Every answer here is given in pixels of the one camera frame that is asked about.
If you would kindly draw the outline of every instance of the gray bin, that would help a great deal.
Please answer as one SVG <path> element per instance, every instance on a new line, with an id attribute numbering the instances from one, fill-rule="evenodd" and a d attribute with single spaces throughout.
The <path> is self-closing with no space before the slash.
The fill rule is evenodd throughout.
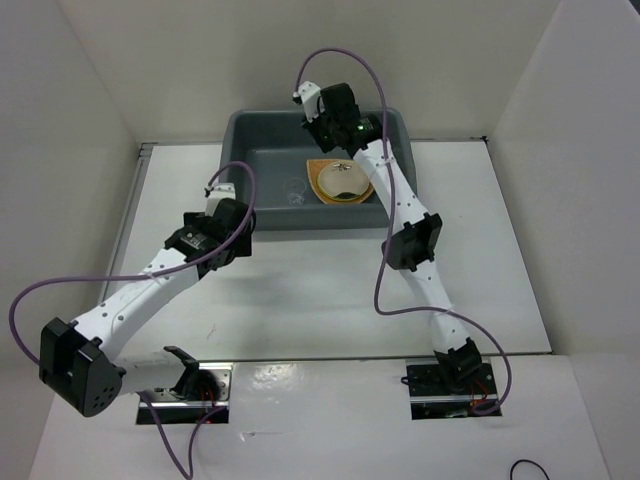
<path id="1" fill-rule="evenodd" d="M 373 111 L 378 117 L 381 111 Z M 309 186 L 307 160 L 349 158 L 336 148 L 323 154 L 302 129 L 301 110 L 241 110 L 229 119 L 220 166 L 245 162 L 256 175 L 256 230 L 329 230 L 386 227 L 389 219 L 374 193 L 360 204 L 325 205 Z M 416 171 L 409 135 L 400 114 L 389 109 L 389 139 L 400 169 L 416 190 Z M 290 185 L 304 182 L 304 203 L 292 204 Z M 222 182 L 232 182 L 239 200 L 248 203 L 251 185 L 241 169 L 229 169 Z"/>

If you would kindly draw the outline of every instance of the white partition wall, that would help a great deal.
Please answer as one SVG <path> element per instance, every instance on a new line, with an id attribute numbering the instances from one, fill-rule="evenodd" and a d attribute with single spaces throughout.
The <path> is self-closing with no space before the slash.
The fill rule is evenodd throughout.
<path id="1" fill-rule="evenodd" d="M 640 451 L 640 16 L 565 0 L 489 142 L 538 304 L 614 480 Z"/>
<path id="2" fill-rule="evenodd" d="M 374 66 L 413 138 L 488 135 L 557 0 L 60 0 L 138 139 L 221 139 L 241 108 L 290 107 L 311 51 L 353 49 Z M 350 82 L 350 59 L 308 78 Z"/>
<path id="3" fill-rule="evenodd" d="M 137 147 L 58 5 L 0 2 L 0 476 L 27 478 L 52 392 L 9 334 L 6 312 L 28 284 L 103 272 Z M 52 315 L 94 301 L 93 287 L 36 293 L 19 328 L 37 351 Z"/>

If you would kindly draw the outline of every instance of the white table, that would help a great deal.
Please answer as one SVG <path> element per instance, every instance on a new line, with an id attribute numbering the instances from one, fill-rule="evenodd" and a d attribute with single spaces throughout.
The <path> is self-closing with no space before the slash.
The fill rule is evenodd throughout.
<path id="1" fill-rule="evenodd" d="M 205 425 L 197 480 L 508 478 L 525 457 L 554 480 L 609 478 L 566 357 L 512 358 L 504 417 L 412 421 L 401 360 L 240 364 L 228 425 Z M 496 381 L 504 367 L 494 359 Z M 135 426 L 137 399 L 82 418 L 56 397 L 31 480 L 180 478 L 155 426 Z M 192 430 L 166 427 L 186 461 Z M 523 466 L 516 480 L 540 480 Z"/>
<path id="2" fill-rule="evenodd" d="M 551 350 L 486 146 L 417 142 L 418 196 L 443 218 L 436 248 L 454 308 L 483 323 L 509 353 Z M 155 146 L 134 192 L 114 263 L 138 272 L 204 208 L 203 187 L 221 146 Z M 372 306 L 384 230 L 257 232 L 241 258 L 167 305 L 124 354 L 173 344 L 199 359 L 267 360 L 424 356 L 421 314 L 383 318 Z M 415 305 L 388 269 L 382 303 Z M 470 330 L 483 353 L 495 352 Z"/>

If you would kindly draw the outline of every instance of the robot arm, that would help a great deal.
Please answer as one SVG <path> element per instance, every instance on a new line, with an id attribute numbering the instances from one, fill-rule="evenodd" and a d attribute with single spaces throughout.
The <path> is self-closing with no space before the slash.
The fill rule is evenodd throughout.
<path id="1" fill-rule="evenodd" d="M 345 83 L 321 89 L 305 82 L 294 93 L 293 100 L 303 106 L 303 128 L 322 151 L 326 153 L 335 147 L 346 150 L 369 176 L 387 214 L 395 208 L 389 266 L 400 271 L 421 305 L 451 308 L 434 254 L 442 220 L 438 214 L 431 215 L 411 190 L 390 144 L 385 161 L 378 118 L 360 114 L 353 92 Z M 389 168 L 393 173 L 396 205 L 391 205 Z M 429 328 L 444 378 L 455 388 L 482 365 L 480 353 L 464 325 L 454 317 L 435 314 L 429 319 Z"/>
<path id="2" fill-rule="evenodd" d="M 152 388 L 188 394 L 193 378 L 202 373 L 198 362 L 179 348 L 165 347 L 139 358 L 119 355 L 131 337 L 175 296 L 209 271 L 251 255 L 253 226 L 248 225 L 212 258 L 165 276 L 154 274 L 213 252 L 238 228 L 247 208 L 235 200 L 233 185 L 216 185 L 208 191 L 205 212 L 185 213 L 184 227 L 166 240 L 165 248 L 142 270 L 149 280 L 126 284 L 69 323 L 59 318 L 49 322 L 40 339 L 42 381 L 86 417 L 103 411 L 120 394 Z"/>

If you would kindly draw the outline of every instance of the black bracket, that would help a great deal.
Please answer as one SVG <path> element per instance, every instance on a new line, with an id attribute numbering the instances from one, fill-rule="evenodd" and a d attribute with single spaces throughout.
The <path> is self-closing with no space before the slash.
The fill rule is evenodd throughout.
<path id="1" fill-rule="evenodd" d="M 82 415 L 93 417 L 118 396 L 126 372 L 100 350 L 100 339 L 88 340 L 74 327 L 54 318 L 42 329 L 39 375 Z"/>
<path id="2" fill-rule="evenodd" d="M 165 248 L 175 248 L 191 262 L 212 252 L 227 240 L 247 214 L 248 206 L 231 198 L 223 198 L 212 216 L 203 212 L 184 214 L 184 227 L 165 241 Z M 251 234 L 255 228 L 255 214 L 251 223 L 236 240 L 215 257 L 198 265 L 199 278 L 208 272 L 229 265 L 237 257 L 251 256 Z"/>
<path id="3" fill-rule="evenodd" d="M 336 147 L 347 151 L 350 157 L 367 144 L 382 138 L 382 124 L 373 114 L 361 114 L 351 87 L 339 83 L 320 90 L 324 111 L 302 127 L 307 130 L 320 150 L 330 152 Z"/>
<path id="4" fill-rule="evenodd" d="M 435 247 L 442 229 L 442 219 L 437 213 L 424 214 L 424 219 L 411 225 L 404 224 L 404 228 L 391 237 L 391 247 L 387 263 L 394 270 L 411 270 L 415 272 L 417 266 L 425 260 L 433 262 Z M 387 242 L 382 243 L 384 252 Z"/>
<path id="5" fill-rule="evenodd" d="M 482 357 L 471 338 L 458 350 L 451 348 L 447 353 L 435 354 L 444 382 L 452 391 L 463 388 L 465 381 L 482 366 Z"/>

